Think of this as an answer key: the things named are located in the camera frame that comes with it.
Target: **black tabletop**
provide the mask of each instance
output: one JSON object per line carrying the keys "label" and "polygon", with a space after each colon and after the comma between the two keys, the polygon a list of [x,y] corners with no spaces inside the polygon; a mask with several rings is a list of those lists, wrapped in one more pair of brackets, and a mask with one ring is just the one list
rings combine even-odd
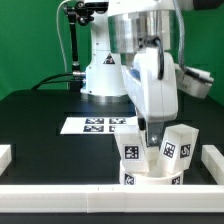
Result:
{"label": "black tabletop", "polygon": [[[131,117],[134,106],[82,100],[79,93],[16,91],[0,101],[0,144],[12,145],[13,161],[0,184],[117,184],[120,156],[113,135],[61,135],[70,117]],[[224,108],[211,98],[179,93],[177,119],[166,123],[199,129],[193,161],[184,184],[215,184],[201,162],[204,144],[224,150]],[[1,214],[2,223],[216,223],[222,214]]]}

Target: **black and white pattern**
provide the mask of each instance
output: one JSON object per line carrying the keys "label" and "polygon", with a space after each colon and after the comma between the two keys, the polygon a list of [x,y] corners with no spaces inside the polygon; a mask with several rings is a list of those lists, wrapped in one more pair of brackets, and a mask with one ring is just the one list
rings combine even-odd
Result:
{"label": "black and white pattern", "polygon": [[111,54],[108,54],[108,56],[105,59],[103,64],[107,64],[107,65],[114,65],[115,64],[114,59],[113,59]]}
{"label": "black and white pattern", "polygon": [[172,185],[179,185],[179,184],[180,184],[180,176],[172,180]]}
{"label": "black and white pattern", "polygon": [[173,158],[176,146],[170,142],[166,142],[163,154],[169,158]]}
{"label": "black and white pattern", "polygon": [[180,148],[180,158],[185,158],[191,154],[191,144],[182,145]]}
{"label": "black and white pattern", "polygon": [[115,131],[115,126],[110,125],[109,126],[109,132],[114,132]]}
{"label": "black and white pattern", "polygon": [[126,160],[139,159],[139,147],[138,146],[125,146],[124,157]]}
{"label": "black and white pattern", "polygon": [[125,118],[110,118],[109,119],[110,124],[126,124]]}
{"label": "black and white pattern", "polygon": [[97,133],[97,132],[103,132],[104,131],[104,126],[94,126],[94,125],[86,125],[84,126],[84,130],[83,132],[94,132],[94,133]]}
{"label": "black and white pattern", "polygon": [[125,185],[135,185],[135,177],[125,173],[124,184]]}
{"label": "black and white pattern", "polygon": [[104,124],[104,118],[86,118],[86,124]]}

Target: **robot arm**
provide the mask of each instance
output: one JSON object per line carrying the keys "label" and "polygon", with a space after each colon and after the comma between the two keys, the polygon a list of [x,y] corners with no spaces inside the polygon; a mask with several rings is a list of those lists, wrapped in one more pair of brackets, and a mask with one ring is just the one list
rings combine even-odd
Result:
{"label": "robot arm", "polygon": [[[68,18],[72,17],[72,27],[75,20],[81,26],[89,24],[91,30],[91,62],[85,69],[81,97],[99,103],[123,102],[128,100],[128,96],[121,74],[120,55],[112,54],[110,48],[107,10],[108,1],[86,0],[68,7],[66,14]],[[74,69],[73,74],[82,75]]]}
{"label": "robot arm", "polygon": [[[181,48],[184,46],[184,24],[180,7],[192,9],[193,3],[180,0],[139,0],[128,4],[128,0],[111,0],[109,4],[111,46],[114,53],[121,55],[126,90],[138,114],[146,122],[148,146],[153,145],[151,140],[159,138],[162,133],[160,130],[161,133],[153,134],[158,133],[153,130],[154,124],[176,118],[177,88],[192,96],[204,98],[213,82],[209,73],[184,65],[184,48]],[[173,47],[173,24],[176,19],[182,30],[180,66],[174,64],[169,53],[164,53]]]}

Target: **wire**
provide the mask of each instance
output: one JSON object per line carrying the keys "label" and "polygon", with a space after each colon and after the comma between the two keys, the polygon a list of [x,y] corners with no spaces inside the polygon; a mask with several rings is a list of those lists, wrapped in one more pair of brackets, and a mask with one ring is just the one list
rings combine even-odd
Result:
{"label": "wire", "polygon": [[68,65],[67,65],[67,59],[66,59],[66,55],[65,55],[65,49],[64,49],[62,36],[61,36],[61,30],[60,30],[60,25],[59,25],[59,14],[60,14],[61,7],[64,4],[67,3],[67,2],[72,2],[72,1],[75,1],[75,0],[64,0],[63,2],[61,2],[60,5],[58,6],[57,15],[56,15],[57,33],[58,33],[58,38],[59,38],[59,42],[60,42],[60,46],[61,46],[61,52],[62,52],[62,57],[63,57],[63,61],[64,61],[65,72],[68,72]]}
{"label": "wire", "polygon": [[76,80],[61,80],[61,81],[50,81],[50,82],[42,82],[38,85],[35,85],[32,90],[37,90],[40,86],[46,85],[46,84],[54,84],[54,83],[71,83],[71,82],[77,82]]}
{"label": "wire", "polygon": [[58,75],[53,75],[50,76],[46,79],[43,79],[41,82],[39,82],[37,85],[33,86],[31,90],[37,90],[42,84],[47,83],[48,81],[52,80],[52,79],[56,79],[56,78],[60,78],[60,77],[68,77],[68,76],[73,76],[72,73],[66,73],[66,74],[58,74]]}
{"label": "wire", "polygon": [[163,46],[161,43],[161,40],[159,38],[156,38],[154,40],[156,46],[159,49],[159,57],[160,57],[160,66],[159,66],[159,74],[158,74],[158,79],[162,80],[164,76],[164,53],[163,53]]}
{"label": "wire", "polygon": [[181,9],[179,6],[179,3],[177,0],[173,0],[175,12],[176,12],[176,17],[178,21],[178,26],[179,26],[179,50],[178,50],[178,62],[180,69],[188,76],[191,76],[192,78],[197,79],[198,81],[204,82],[204,83],[213,83],[213,78],[208,77],[201,77],[199,73],[192,71],[188,67],[185,66],[184,63],[184,48],[185,48],[185,27],[184,27],[184,20],[183,16],[181,13]]}
{"label": "wire", "polygon": [[177,21],[178,21],[178,26],[179,26],[179,50],[178,50],[178,61],[179,61],[179,66],[180,68],[185,72],[186,67],[184,64],[184,48],[185,48],[185,27],[184,27],[184,20],[183,16],[181,13],[180,6],[177,2],[177,0],[173,0],[176,16],[177,16]]}

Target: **green wall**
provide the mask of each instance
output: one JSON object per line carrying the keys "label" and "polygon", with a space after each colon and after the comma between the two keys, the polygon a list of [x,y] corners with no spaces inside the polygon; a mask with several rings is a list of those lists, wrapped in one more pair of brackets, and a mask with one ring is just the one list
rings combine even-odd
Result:
{"label": "green wall", "polygon": [[[0,1],[0,99],[15,90],[30,89],[42,79],[63,73],[64,64],[56,30],[61,0]],[[61,33],[71,68],[67,18],[60,14]],[[81,66],[88,64],[89,29],[81,27],[78,39]],[[41,88],[67,88],[66,84]]]}
{"label": "green wall", "polygon": [[210,96],[224,106],[224,4],[216,10],[184,13],[188,66],[211,72]]}
{"label": "green wall", "polygon": [[[30,89],[42,79],[64,72],[56,32],[61,0],[0,1],[0,99],[12,91]],[[184,12],[185,58],[188,66],[211,71],[215,78],[210,96],[224,105],[224,5],[217,10]],[[60,27],[68,64],[71,64],[67,18]],[[81,67],[90,61],[89,27],[77,26]],[[42,88],[65,89],[66,84]]]}

